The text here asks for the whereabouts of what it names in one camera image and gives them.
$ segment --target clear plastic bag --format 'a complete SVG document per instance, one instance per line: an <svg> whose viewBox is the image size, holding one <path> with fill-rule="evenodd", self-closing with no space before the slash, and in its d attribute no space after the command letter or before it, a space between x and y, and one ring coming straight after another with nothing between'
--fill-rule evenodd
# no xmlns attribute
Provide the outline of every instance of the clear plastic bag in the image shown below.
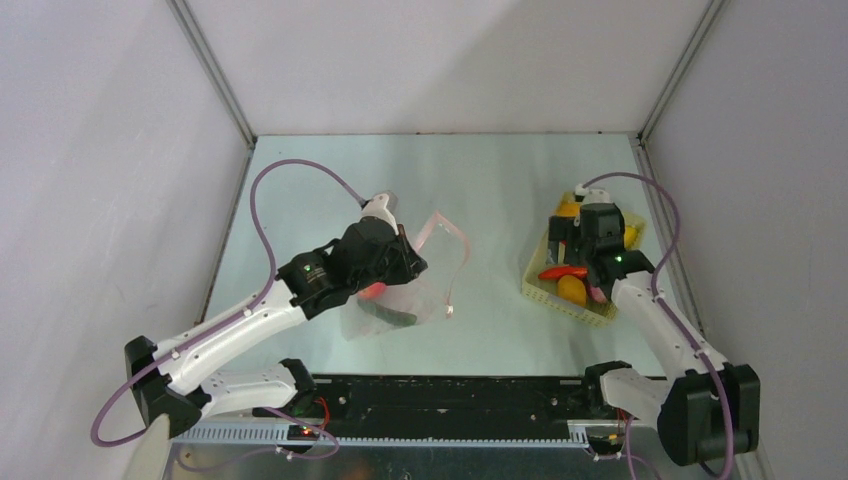
<svg viewBox="0 0 848 480"><path fill-rule="evenodd" d="M427 261L427 270L406 285L375 284L351 297L341 313L345 339L451 318L451 291L471 256L471 243L462 230L436 211L412 246Z"/></svg>

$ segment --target yellow basket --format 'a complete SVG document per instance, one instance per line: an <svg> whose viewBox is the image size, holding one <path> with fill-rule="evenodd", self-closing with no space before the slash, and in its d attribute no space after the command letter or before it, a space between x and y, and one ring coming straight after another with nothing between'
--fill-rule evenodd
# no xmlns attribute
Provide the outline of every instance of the yellow basket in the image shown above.
<svg viewBox="0 0 848 480"><path fill-rule="evenodd" d="M567 193L563 195L563 201L572 201L573 195ZM642 237L645 232L645 219L630 213L621 212L624 215L624 224L630 225L636 229L636 240L631 248L637 249L642 244ZM542 236L539 246L533 253L533 258L530 264L524 270L524 277L521 282L521 293L539 303L543 303L554 310L567 313L572 317L587 323L593 327L605 327L615 320L615 315L618 309L611 302L597 303L589 297L586 308L575 305L567 300L563 300L556 294L556 282L539 280L539 273L550 268L552 265L546 265L548 252L548 232Z"/></svg>

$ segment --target yellow fruit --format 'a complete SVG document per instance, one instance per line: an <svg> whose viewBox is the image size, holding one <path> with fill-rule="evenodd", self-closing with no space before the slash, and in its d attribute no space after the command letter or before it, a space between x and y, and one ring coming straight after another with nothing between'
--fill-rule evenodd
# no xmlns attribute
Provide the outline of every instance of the yellow fruit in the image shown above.
<svg viewBox="0 0 848 480"><path fill-rule="evenodd" d="M586 307L586 285L583 280L565 275L557 281L557 296L563 300Z"/></svg>
<svg viewBox="0 0 848 480"><path fill-rule="evenodd" d="M630 247L636 243L636 227L627 225L624 227L624 248L630 250Z"/></svg>
<svg viewBox="0 0 848 480"><path fill-rule="evenodd" d="M556 213L558 217L576 217L579 214L579 203L560 203Z"/></svg>

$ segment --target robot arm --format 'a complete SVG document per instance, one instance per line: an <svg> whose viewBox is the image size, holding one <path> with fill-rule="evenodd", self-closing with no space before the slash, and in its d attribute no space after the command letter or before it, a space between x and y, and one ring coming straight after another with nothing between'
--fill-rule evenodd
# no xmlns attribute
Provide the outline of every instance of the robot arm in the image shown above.
<svg viewBox="0 0 848 480"><path fill-rule="evenodd" d="M162 356L172 357L133 386L145 425L166 414L174 437L208 416L309 401L315 384L299 360L283 360L259 373L227 374L219 369L269 336L343 305L375 282L401 285L416 279L427 263L397 224L391 213L394 203L389 192L376 195L341 239L294 256L277 271L270 290L252 310L248 306L257 294L158 344L145 337L130 341L124 347L128 376ZM237 312L243 316L239 321L177 352L177 346Z"/></svg>
<svg viewBox="0 0 848 480"><path fill-rule="evenodd" d="M721 458L725 432L715 385L700 355L715 366L730 403L734 451L753 451L758 444L760 383L748 365L731 365L686 319L668 304L684 336L658 298L651 277L654 266L639 250L624 248L624 217L603 190L578 187L583 197L578 217L566 229L566 263L585 265L589 282L599 287L619 310L635 322L656 355L665 380L650 380L624 362L587 368L590 401L630 412L657 430L669 457L678 465ZM663 297L663 290L658 297Z"/></svg>

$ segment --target table surface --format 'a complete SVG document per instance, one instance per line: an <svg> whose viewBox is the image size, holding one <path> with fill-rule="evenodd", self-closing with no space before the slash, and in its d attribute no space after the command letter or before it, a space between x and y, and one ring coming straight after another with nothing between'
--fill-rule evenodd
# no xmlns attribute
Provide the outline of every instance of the table surface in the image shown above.
<svg viewBox="0 0 848 480"><path fill-rule="evenodd" d="M284 158L322 163L366 198L394 191L398 221L410 232L441 211L469 237L471 260L457 277L451 319L348 341L336 309L264 340L228 368L299 358L313 373L572 376L589 365L624 360L645 375L662 375L625 314L611 326L589 327L521 295L521 274L562 193L606 172L636 172L626 135L260 137L207 318L258 290L268 276L250 220L250 183ZM638 181L602 185L623 209L651 218ZM339 237L359 218L359 207L335 182L299 165L265 177L257 208L280 265ZM654 263L661 256L652 222L642 251ZM671 291L666 274L660 284Z"/></svg>

